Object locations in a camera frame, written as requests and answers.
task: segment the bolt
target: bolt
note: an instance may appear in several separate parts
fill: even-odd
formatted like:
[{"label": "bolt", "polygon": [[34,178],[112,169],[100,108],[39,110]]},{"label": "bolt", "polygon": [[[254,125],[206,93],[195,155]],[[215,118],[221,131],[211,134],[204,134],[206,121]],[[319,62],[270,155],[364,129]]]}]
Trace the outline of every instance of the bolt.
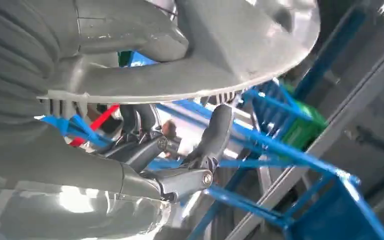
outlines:
[{"label": "bolt", "polygon": [[158,141],[158,147],[159,147],[159,149],[160,150],[162,150],[162,151],[165,151],[166,149],[167,149],[167,144],[168,144],[168,140],[167,140],[167,138],[162,138],[162,139],[160,139],[159,141]]},{"label": "bolt", "polygon": [[205,173],[204,176],[202,177],[202,182],[205,185],[211,184],[212,181],[213,181],[213,176],[210,173]]}]

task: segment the gray metal component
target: gray metal component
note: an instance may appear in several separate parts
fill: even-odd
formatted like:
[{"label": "gray metal component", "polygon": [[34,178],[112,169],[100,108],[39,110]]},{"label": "gray metal component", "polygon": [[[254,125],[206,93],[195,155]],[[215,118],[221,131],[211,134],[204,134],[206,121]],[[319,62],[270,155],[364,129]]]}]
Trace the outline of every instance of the gray metal component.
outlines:
[{"label": "gray metal component", "polygon": [[146,172],[143,176],[154,180],[160,187],[161,196],[171,202],[204,190],[213,182],[213,174],[207,169],[173,168]]},{"label": "gray metal component", "polygon": [[73,102],[58,99],[42,99],[41,103],[45,108],[45,115],[53,115],[57,118],[70,119],[78,114],[84,117],[88,114],[87,102]]},{"label": "gray metal component", "polygon": [[[178,24],[183,31],[179,33],[190,41],[184,59],[134,68],[84,65],[78,77],[61,79],[74,88],[56,84],[44,97],[75,101],[85,95],[90,103],[154,103],[234,92],[268,81],[301,62],[320,31],[315,1],[295,0],[290,4],[274,0],[179,0]],[[159,26],[167,24],[159,18],[154,20]],[[94,34],[93,39],[102,37],[99,42],[104,46],[97,46],[111,49],[107,41],[112,44],[113,40],[100,34]]]},{"label": "gray metal component", "polygon": [[76,0],[81,54],[137,50],[158,62],[182,58],[188,40],[143,0]]},{"label": "gray metal component", "polygon": [[233,118],[231,107],[224,104],[217,106],[202,134],[201,142],[184,159],[182,165],[190,169],[208,169],[214,173],[229,143]]},{"label": "gray metal component", "polygon": [[167,145],[166,137],[159,136],[148,142],[136,144],[134,147],[119,148],[107,157],[125,163],[140,173],[153,159],[166,150]]},{"label": "gray metal component", "polygon": [[[42,129],[36,136],[0,146],[0,178],[5,182],[0,188],[12,189],[17,182],[24,181],[91,188],[138,197],[159,196],[145,180],[140,183],[141,178],[130,173],[132,170],[129,171],[127,165],[69,147],[57,129],[44,122],[38,121],[37,124]],[[124,188],[128,185],[126,178],[136,179],[136,188],[143,189],[141,195]],[[34,186],[17,189],[33,192],[43,190]]]},{"label": "gray metal component", "polygon": [[176,13],[175,0],[146,0],[151,4],[158,6],[165,13]]},{"label": "gray metal component", "polygon": [[140,127],[142,130],[146,133],[150,132],[156,124],[156,116],[152,104],[136,104],[134,109],[140,115]]}]

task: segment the light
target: light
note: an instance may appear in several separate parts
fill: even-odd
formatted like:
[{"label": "light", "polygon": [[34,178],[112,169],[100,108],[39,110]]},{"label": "light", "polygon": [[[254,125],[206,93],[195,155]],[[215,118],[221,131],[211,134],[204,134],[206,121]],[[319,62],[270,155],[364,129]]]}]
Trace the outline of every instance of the light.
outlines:
[{"label": "light", "polygon": [[285,8],[291,8],[292,7],[291,0],[277,0],[277,3],[284,6]]},{"label": "light", "polygon": [[237,109],[236,107],[232,107],[232,109],[233,109],[233,112],[234,113],[236,113],[236,114],[239,114],[239,115],[241,115],[241,116],[243,116],[243,117],[245,117],[245,118],[247,118],[247,119],[250,119],[251,118],[251,114],[249,114],[249,113],[247,113],[247,112],[244,112],[244,111],[242,111],[242,110],[240,110],[240,109]]},{"label": "light", "polygon": [[246,122],[244,122],[244,121],[242,121],[242,120],[235,119],[234,122],[235,122],[236,124],[238,124],[238,125],[240,125],[240,126],[246,128],[246,129],[249,129],[249,130],[254,129],[254,127],[253,127],[251,124],[246,123]]},{"label": "light", "polygon": [[142,198],[139,198],[139,199],[136,201],[136,205],[141,204],[142,200],[143,200]]},{"label": "light", "polygon": [[255,6],[257,4],[257,0],[246,0],[249,4],[252,6]]},{"label": "light", "polygon": [[111,212],[111,201],[110,201],[110,194],[108,191],[105,191],[105,198],[106,198],[106,214],[109,214]]},{"label": "light", "polygon": [[232,150],[229,150],[227,148],[223,151],[223,153],[224,153],[224,155],[226,155],[228,157],[231,157],[231,158],[234,158],[234,159],[236,159],[238,157],[238,155],[239,155],[238,153],[236,153],[236,152],[234,152]]},{"label": "light", "polygon": [[269,131],[271,131],[274,127],[275,127],[275,124],[273,122],[270,122],[269,124],[267,124],[267,128],[269,129]]},{"label": "light", "polygon": [[196,94],[197,94],[198,96],[203,96],[203,97],[205,97],[205,96],[209,96],[209,95],[211,95],[211,91],[210,91],[209,89],[203,89],[203,90],[199,90],[199,91],[197,91]]},{"label": "light", "polygon": [[93,188],[86,189],[86,196],[91,199],[96,199],[98,196],[99,190]]},{"label": "light", "polygon": [[42,115],[42,116],[34,116],[33,118],[36,119],[36,120],[41,120],[45,117],[45,115]]},{"label": "light", "polygon": [[198,199],[200,198],[200,195],[201,195],[201,191],[197,191],[195,192],[189,199],[189,201],[187,201],[187,204],[186,206],[184,207],[183,209],[183,212],[181,214],[181,217],[184,219],[186,218],[187,216],[189,216],[189,214],[191,213],[191,209],[194,207],[194,205],[197,203]]},{"label": "light", "polygon": [[61,191],[62,192],[59,193],[59,204],[68,211],[77,214],[94,211],[91,205],[91,199],[81,194],[78,187],[62,186]]},{"label": "light", "polygon": [[348,181],[342,181],[346,190],[349,192],[349,195],[354,199],[354,201],[358,202],[360,200],[360,194],[357,192],[356,188]]},{"label": "light", "polygon": [[272,81],[276,84],[279,85],[279,79],[277,77],[273,77]]},{"label": "light", "polygon": [[379,7],[379,10],[377,10],[377,12],[382,15],[384,14],[384,4],[382,6]]},{"label": "light", "polygon": [[183,33],[177,27],[174,30],[176,31],[177,34],[185,38],[185,35],[183,35]]}]

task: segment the metal surface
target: metal surface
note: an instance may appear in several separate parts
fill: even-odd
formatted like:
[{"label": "metal surface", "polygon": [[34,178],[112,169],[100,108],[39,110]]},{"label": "metal surface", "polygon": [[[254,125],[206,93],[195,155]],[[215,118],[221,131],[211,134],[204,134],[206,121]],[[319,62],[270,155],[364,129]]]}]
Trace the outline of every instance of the metal surface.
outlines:
[{"label": "metal surface", "polygon": [[154,4],[155,6],[158,6],[161,10],[163,10],[163,12],[166,12],[168,14],[176,13],[175,0],[146,0],[146,1]]},{"label": "metal surface", "polygon": [[197,191],[204,190],[213,182],[213,175],[207,169],[163,169],[145,172],[142,176],[155,180],[160,187],[161,196],[171,202],[178,202]]},{"label": "metal surface", "polygon": [[[46,191],[22,190],[29,185]],[[171,211],[167,202],[94,188],[16,186],[0,188],[0,240],[139,238],[158,232]]]},{"label": "metal surface", "polygon": [[[147,16],[151,11],[136,6],[134,9],[140,9],[141,13],[125,9],[131,18],[134,18],[132,14]],[[310,52],[320,31],[318,8],[313,0],[288,3],[277,0],[180,0],[177,9],[178,26],[183,32],[177,33],[189,40],[189,53],[185,58],[135,68],[97,68],[86,64],[76,70],[81,70],[82,74],[67,68],[66,77],[56,78],[60,84],[51,85],[45,98],[74,100],[83,97],[90,103],[151,103],[241,90],[270,80],[297,65]],[[156,26],[171,25],[157,17],[152,21]],[[103,37],[99,44],[94,43],[101,35],[111,34],[112,27],[120,25],[125,24],[120,21],[105,25],[108,30],[99,30],[93,33],[93,39],[84,39],[93,44],[85,49],[98,53],[100,49],[113,49],[118,42],[128,44],[128,39],[126,43],[115,37],[115,43],[111,37]],[[164,38],[161,41],[164,46],[172,45]],[[158,54],[143,53],[157,61],[162,55],[160,51]]]},{"label": "metal surface", "polygon": [[233,120],[231,107],[223,104],[217,106],[202,133],[200,143],[182,164],[190,169],[208,169],[214,173],[229,143]]},{"label": "metal surface", "polygon": [[74,4],[81,54],[138,50],[167,62],[182,58],[188,48],[175,24],[146,1],[76,0]]},{"label": "metal surface", "polygon": [[[313,156],[322,156],[334,142],[343,134],[347,124],[367,106],[384,87],[384,58],[379,61],[373,72],[369,72],[360,82],[359,86],[345,99],[330,120],[327,129],[308,149]],[[307,168],[287,168],[273,183],[270,190],[258,201],[268,209],[273,208],[286,195],[286,193],[307,172]],[[226,240],[244,239],[259,223],[261,219],[247,214]]]},{"label": "metal surface", "polygon": [[[327,193],[303,215],[292,216],[302,209],[311,195],[328,182],[333,185]],[[218,201],[266,219],[280,227],[288,240],[384,240],[384,227],[355,186],[340,176],[324,176],[284,214],[268,210],[217,186],[211,186],[204,192]]]}]

